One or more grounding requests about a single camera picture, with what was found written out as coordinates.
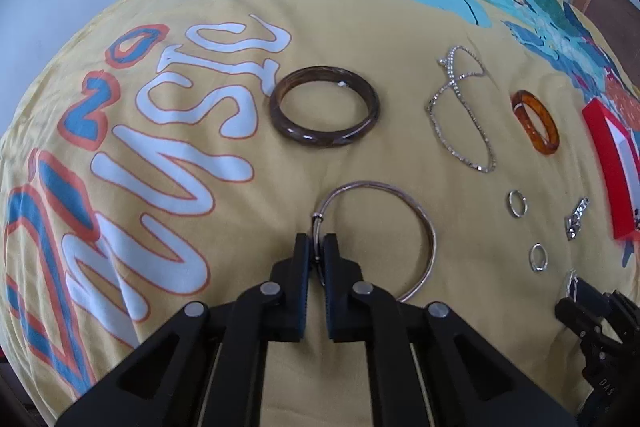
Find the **metal screw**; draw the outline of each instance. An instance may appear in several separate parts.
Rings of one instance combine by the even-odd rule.
[[[432,317],[443,319],[449,315],[449,307],[444,302],[432,302],[429,304],[429,314]]]
[[[367,281],[358,281],[353,283],[353,291],[358,295],[371,295],[373,291],[373,285]]]
[[[200,317],[204,313],[204,304],[193,301],[184,307],[184,314],[188,317]]]
[[[262,295],[277,295],[280,291],[280,285],[273,281],[263,282],[260,285],[260,292]]]

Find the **rhinestone necklace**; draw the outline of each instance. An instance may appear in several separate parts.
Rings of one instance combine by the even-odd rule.
[[[480,73],[463,73],[463,74],[460,74],[459,76],[456,76],[453,69],[453,65],[454,65],[453,59],[454,59],[454,55],[456,54],[456,51],[458,50],[462,50],[466,52],[468,55],[470,55],[470,57],[472,57],[473,60],[475,60],[478,63],[482,71]],[[478,58],[472,52],[466,49],[464,46],[454,46],[452,49],[449,50],[449,54],[447,54],[447,58],[440,58],[438,60],[438,63],[439,65],[446,68],[447,76],[449,77],[449,80],[444,84],[444,86],[442,86],[436,92],[436,94],[434,94],[431,97],[431,100],[429,101],[426,107],[429,118],[431,119],[431,123],[433,123],[433,129],[436,132],[436,135],[438,136],[438,139],[440,140],[440,142],[444,145],[447,151],[449,151],[453,156],[458,158],[466,166],[471,167],[474,171],[480,171],[480,172],[484,172],[485,174],[488,174],[489,172],[492,172],[495,170],[494,149],[491,146],[491,143],[489,142],[488,136],[484,133],[484,131],[482,130],[482,127],[480,127],[480,124],[478,123],[478,119],[476,118],[476,115],[473,114],[468,103],[466,103],[466,100],[462,97],[462,93],[460,92],[460,87],[458,87],[458,82],[460,80],[464,80],[469,76],[485,76],[486,70],[484,69],[482,62],[480,62],[480,60],[478,60]],[[440,95],[443,92],[445,92],[447,89],[449,89],[449,87],[453,89],[453,92],[456,94],[456,97],[458,97],[458,100],[460,100],[460,103],[466,109],[466,112],[468,113],[469,117],[471,117],[471,120],[476,126],[476,129],[478,129],[480,136],[484,140],[484,145],[486,146],[486,149],[489,153],[490,165],[488,167],[482,167],[481,165],[478,165],[477,163],[474,163],[471,160],[468,160],[467,158],[465,158],[462,154],[460,154],[458,151],[453,149],[453,147],[449,145],[449,143],[445,140],[444,136],[442,135],[442,129],[440,128],[440,124],[438,124],[435,116],[433,115],[433,108],[435,107],[436,102],[440,97]]]

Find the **red box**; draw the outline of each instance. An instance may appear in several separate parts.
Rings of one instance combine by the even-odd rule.
[[[598,153],[611,211],[614,239],[640,241],[640,160],[629,131],[594,98],[582,110]]]

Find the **brown bangle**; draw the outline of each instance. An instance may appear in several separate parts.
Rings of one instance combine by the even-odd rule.
[[[524,130],[529,135],[529,139],[531,140],[533,147],[535,147],[538,152],[542,152],[545,155],[550,155],[556,152],[560,145],[558,128],[556,127],[554,119],[551,118],[549,111],[546,110],[544,105],[542,105],[542,102],[540,102],[540,100],[538,100],[529,91],[520,90],[511,97],[511,105],[516,118],[518,118],[524,127]],[[545,126],[546,139],[533,125],[526,109],[524,108],[525,105],[528,105],[533,112],[540,117],[542,125]]]
[[[369,109],[367,118],[353,127],[339,131],[314,131],[292,122],[284,116],[280,103],[291,89],[308,82],[347,85],[364,100]],[[269,100],[269,113],[273,126],[287,138],[314,147],[340,147],[355,142],[372,129],[380,116],[380,100],[373,87],[361,76],[342,68],[312,66],[289,73],[276,84]]]

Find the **bedsheet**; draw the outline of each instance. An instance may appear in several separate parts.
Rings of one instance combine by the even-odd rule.
[[[439,143],[425,104],[445,83],[452,46],[486,67],[461,90],[495,149],[474,172]],[[276,133],[268,96],[312,65],[354,71],[382,113],[363,140],[305,148]],[[477,67],[464,56],[460,71]],[[533,92],[560,133],[533,149],[510,96]],[[318,129],[362,115],[339,87],[308,84],[286,113]],[[193,299],[216,305],[267,279],[333,188],[397,185],[433,219],[437,259],[416,305],[445,301],[570,410],[589,392],[577,339],[554,318],[572,268],[638,300],[636,256],[612,240],[605,187],[580,114],[599,98],[636,135],[639,100],[581,13],[559,0],[120,0],[80,30],[23,97],[0,143],[0,344],[44,418],[75,399]],[[447,91],[447,139],[486,150]],[[517,188],[529,212],[514,219]],[[580,235],[564,216],[588,196]],[[400,201],[345,194],[323,225],[366,279],[396,293],[428,245]],[[529,248],[549,264],[534,273]],[[312,280],[306,336],[270,346],[263,425],[370,425],[364,349],[326,337]]]

